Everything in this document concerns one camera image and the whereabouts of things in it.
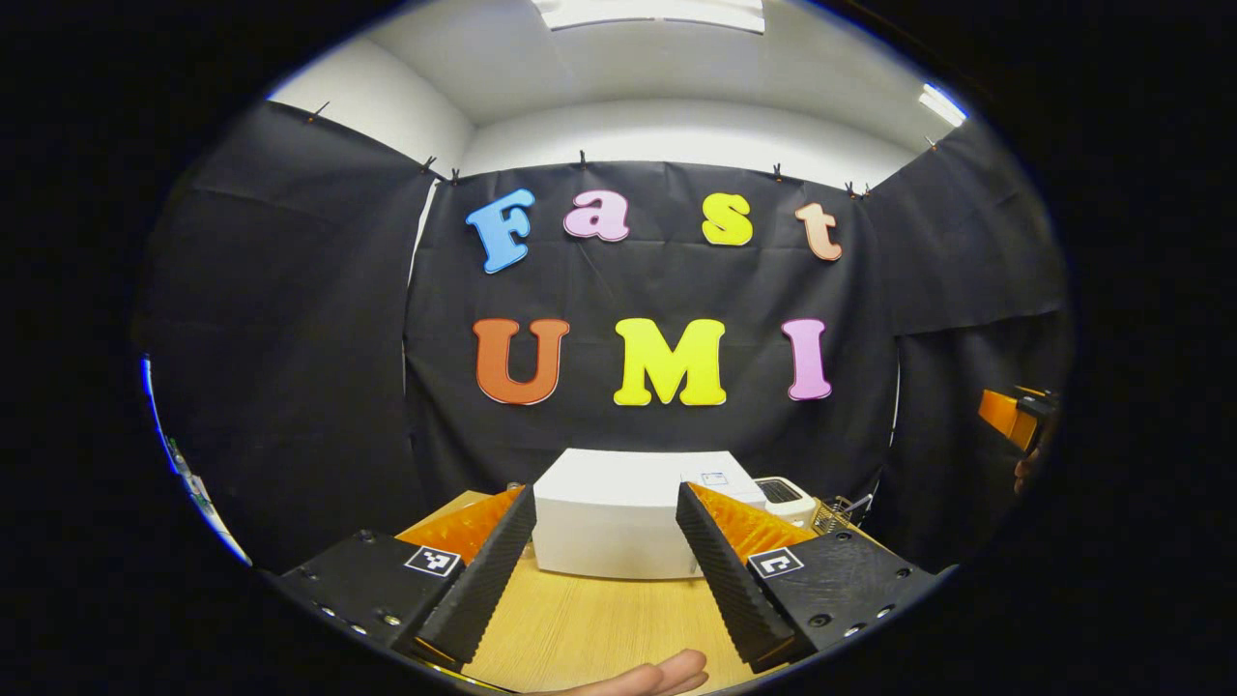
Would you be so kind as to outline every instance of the blue letter f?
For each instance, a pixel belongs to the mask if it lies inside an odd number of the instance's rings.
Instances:
[[[528,246],[516,242],[512,234],[528,236],[528,215],[516,208],[510,216],[502,211],[516,205],[527,208],[537,199],[527,188],[521,188],[499,198],[494,203],[473,210],[464,221],[476,227],[485,245],[485,272],[496,273],[528,255]]]

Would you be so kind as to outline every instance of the wooden table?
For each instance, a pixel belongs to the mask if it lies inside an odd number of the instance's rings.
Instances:
[[[408,529],[485,498],[473,491],[461,493]],[[760,676],[740,660],[703,577],[570,576],[538,570],[527,554],[516,565],[476,656],[463,674],[513,691],[553,691],[609,679],[642,663],[657,664],[684,648],[709,659],[709,681],[688,695]]]

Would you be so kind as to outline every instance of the small white label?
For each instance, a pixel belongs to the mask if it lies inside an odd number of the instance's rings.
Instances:
[[[803,561],[795,558],[795,555],[784,546],[782,549],[764,551],[763,554],[752,554],[747,558],[747,562],[756,569],[756,572],[760,574],[761,577],[773,577],[776,575],[788,574],[803,567]]]
[[[409,567],[416,571],[437,575],[438,577],[447,577],[452,575],[452,571],[455,570],[455,564],[459,561],[459,554],[422,546],[417,554],[408,559],[403,565],[404,567]]]

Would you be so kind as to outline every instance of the white ceiling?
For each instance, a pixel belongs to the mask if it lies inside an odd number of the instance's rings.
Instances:
[[[531,0],[414,4],[367,36],[477,126],[617,99],[714,99],[831,120],[912,151],[950,125],[924,79],[868,35],[799,0],[764,0],[763,36],[683,22],[550,32]]]

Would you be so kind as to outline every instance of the ceiling light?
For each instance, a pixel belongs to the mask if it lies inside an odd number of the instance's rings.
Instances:
[[[550,30],[628,21],[699,22],[764,33],[762,0],[533,0]]]
[[[954,127],[962,125],[962,121],[966,120],[966,114],[930,84],[924,85],[924,93],[919,95],[919,103],[935,111],[938,116],[949,121]]]

